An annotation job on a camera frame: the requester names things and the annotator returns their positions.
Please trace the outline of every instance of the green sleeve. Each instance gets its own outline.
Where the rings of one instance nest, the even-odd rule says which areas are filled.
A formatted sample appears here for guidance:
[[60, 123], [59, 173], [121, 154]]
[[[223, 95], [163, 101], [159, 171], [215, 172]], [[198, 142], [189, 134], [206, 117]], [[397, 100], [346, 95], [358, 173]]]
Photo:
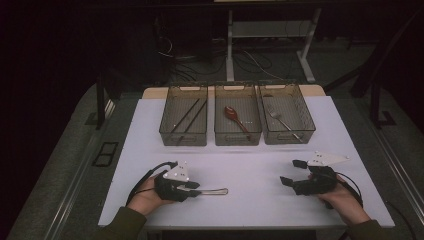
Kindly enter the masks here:
[[97, 231], [93, 239], [135, 240], [145, 223], [145, 216], [130, 208], [121, 207], [112, 222]]
[[352, 240], [389, 240], [389, 235], [376, 220], [363, 222], [348, 228], [347, 233]]

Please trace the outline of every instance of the hand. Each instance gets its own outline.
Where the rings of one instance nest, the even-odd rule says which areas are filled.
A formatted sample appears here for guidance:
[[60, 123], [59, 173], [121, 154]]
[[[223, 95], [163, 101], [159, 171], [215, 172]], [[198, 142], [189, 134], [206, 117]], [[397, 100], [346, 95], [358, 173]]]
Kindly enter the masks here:
[[[141, 184], [138, 190], [140, 191], [154, 188], [156, 176], [148, 178], [143, 184]], [[152, 189], [135, 194], [131, 201], [128, 203], [127, 207], [143, 214], [144, 216], [147, 216], [158, 207], [169, 203], [173, 203], [173, 201], [162, 200], [157, 195], [155, 190]]]
[[348, 226], [371, 220], [355, 197], [340, 183], [333, 191], [317, 194], [317, 196], [319, 199], [329, 202]]

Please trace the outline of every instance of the table leg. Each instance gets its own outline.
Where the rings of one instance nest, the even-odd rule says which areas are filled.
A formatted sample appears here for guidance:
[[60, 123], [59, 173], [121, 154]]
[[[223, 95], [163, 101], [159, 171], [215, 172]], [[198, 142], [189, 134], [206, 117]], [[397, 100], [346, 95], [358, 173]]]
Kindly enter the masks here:
[[233, 11], [228, 12], [228, 40], [227, 40], [227, 81], [234, 81], [233, 66]]
[[302, 65], [302, 69], [303, 69], [303, 72], [305, 73], [306, 80], [309, 83], [314, 83], [315, 77], [312, 74], [312, 70], [309, 67], [309, 63], [306, 60], [306, 56], [308, 55], [309, 48], [314, 38], [315, 29], [317, 27], [320, 14], [321, 14], [321, 8], [315, 9], [314, 16], [312, 17], [312, 21], [311, 21], [311, 24], [309, 25], [308, 33], [306, 35], [305, 46], [303, 47], [301, 51], [297, 52], [297, 57], [299, 58], [299, 62]]

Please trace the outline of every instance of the person's left hand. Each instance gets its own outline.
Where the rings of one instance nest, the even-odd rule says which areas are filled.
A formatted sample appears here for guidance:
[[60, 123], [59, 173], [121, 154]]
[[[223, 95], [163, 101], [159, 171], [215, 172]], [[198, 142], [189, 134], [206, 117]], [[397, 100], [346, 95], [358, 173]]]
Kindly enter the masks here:
[[173, 203], [173, 201], [170, 200], [162, 200], [157, 195], [156, 191], [152, 189], [155, 187], [155, 178], [156, 176], [148, 178], [139, 187], [138, 191], [146, 189], [151, 190], [135, 194], [131, 201], [128, 203], [128, 208], [131, 208], [146, 216], [162, 205]]

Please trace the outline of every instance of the table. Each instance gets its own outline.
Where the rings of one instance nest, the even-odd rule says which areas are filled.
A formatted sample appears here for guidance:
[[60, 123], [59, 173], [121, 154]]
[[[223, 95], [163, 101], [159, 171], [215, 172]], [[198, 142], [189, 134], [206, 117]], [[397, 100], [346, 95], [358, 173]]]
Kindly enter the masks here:
[[165, 147], [159, 124], [166, 88], [147, 89], [139, 100], [113, 177], [99, 225], [107, 225], [125, 204], [135, 183], [165, 161], [186, 161], [199, 189], [227, 187], [226, 196], [198, 196], [160, 208], [149, 216], [146, 230], [188, 229], [319, 229], [345, 226], [334, 210], [314, 196], [296, 196], [279, 176], [306, 179], [309, 171], [292, 166], [293, 159], [308, 160], [314, 151], [349, 156], [333, 169], [359, 185], [366, 211], [383, 227], [392, 227], [380, 195], [370, 179], [343, 122], [319, 86], [302, 86], [316, 132], [308, 144], [218, 147], [214, 144], [213, 99], [208, 102], [206, 147]]

